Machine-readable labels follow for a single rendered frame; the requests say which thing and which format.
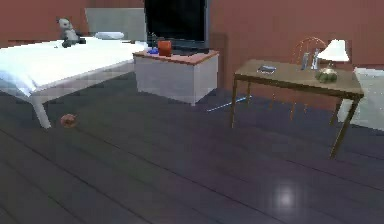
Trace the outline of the white pillow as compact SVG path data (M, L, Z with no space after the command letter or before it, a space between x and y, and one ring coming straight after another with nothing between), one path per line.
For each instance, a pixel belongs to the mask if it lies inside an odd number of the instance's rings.
M102 40L121 40L124 38L122 32L97 32L94 37Z

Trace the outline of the white shade table lamp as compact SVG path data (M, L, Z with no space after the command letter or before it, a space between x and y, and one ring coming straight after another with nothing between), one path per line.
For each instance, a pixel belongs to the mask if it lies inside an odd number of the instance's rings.
M338 73L333 66L334 62L348 62L350 60L346 51L346 41L333 39L329 45L318 54L318 59L328 61L325 68L320 69L315 78L321 83L332 83L337 80Z

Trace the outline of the white cabinet with wooden top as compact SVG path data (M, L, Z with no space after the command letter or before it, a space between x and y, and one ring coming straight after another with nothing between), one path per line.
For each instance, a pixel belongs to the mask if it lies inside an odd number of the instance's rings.
M219 52L171 57L133 54L137 89L194 106L218 87Z

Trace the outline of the black television set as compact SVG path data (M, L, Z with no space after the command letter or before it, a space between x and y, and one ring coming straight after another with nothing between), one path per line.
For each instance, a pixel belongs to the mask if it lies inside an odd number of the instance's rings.
M210 0L144 0L147 43L171 42L172 53L209 51Z

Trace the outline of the brown wooden table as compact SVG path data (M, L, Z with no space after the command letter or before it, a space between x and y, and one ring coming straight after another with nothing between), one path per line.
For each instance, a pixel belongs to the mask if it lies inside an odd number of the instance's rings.
M262 65L276 67L276 71L273 74L257 72L257 69ZM319 82L315 78L315 71L301 70L300 66L296 64L263 61L257 59L250 59L246 61L234 72L233 75L230 127L234 127L238 87L237 83L239 81L245 81L248 84L262 84L295 91L337 97L339 99L339 103L341 103L343 99L349 99L352 101L352 105L350 106L343 125L336 137L335 143L330 151L329 158L334 159L339 151L340 145L344 139L356 108L360 100L364 97L363 89L354 72L338 70L337 73L337 80L334 83L326 84Z

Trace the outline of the orange ball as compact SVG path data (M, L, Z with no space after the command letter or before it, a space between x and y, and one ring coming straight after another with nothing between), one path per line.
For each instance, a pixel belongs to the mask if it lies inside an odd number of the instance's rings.
M60 123L65 128L73 128L77 124L77 116L73 114L65 114L61 117Z

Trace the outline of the brown wooden chair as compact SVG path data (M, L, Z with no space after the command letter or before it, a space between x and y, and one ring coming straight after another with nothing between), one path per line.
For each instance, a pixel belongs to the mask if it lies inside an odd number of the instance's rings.
M317 38L314 36L306 37L300 40L293 48L292 54L290 57L290 63L299 65L301 68L303 54L305 52L309 52L310 55L309 55L308 65L306 69L311 69L311 64L312 64L312 59L313 59L315 49L319 48L321 51L326 47L327 47L327 44L320 38Z

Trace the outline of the grey and white plush toy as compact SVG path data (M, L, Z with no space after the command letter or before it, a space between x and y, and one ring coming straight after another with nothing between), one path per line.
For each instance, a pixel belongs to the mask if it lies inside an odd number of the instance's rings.
M76 44L85 44L86 40L82 34L76 31L72 23L67 18L59 18L57 23L61 29L61 39L63 40L62 47L68 48Z

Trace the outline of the white bed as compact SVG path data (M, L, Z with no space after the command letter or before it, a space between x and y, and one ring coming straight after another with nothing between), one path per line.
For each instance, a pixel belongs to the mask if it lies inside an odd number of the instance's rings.
M134 70L142 41L99 39L63 46L61 40L0 49L0 93L31 104L40 125L51 127L44 104Z

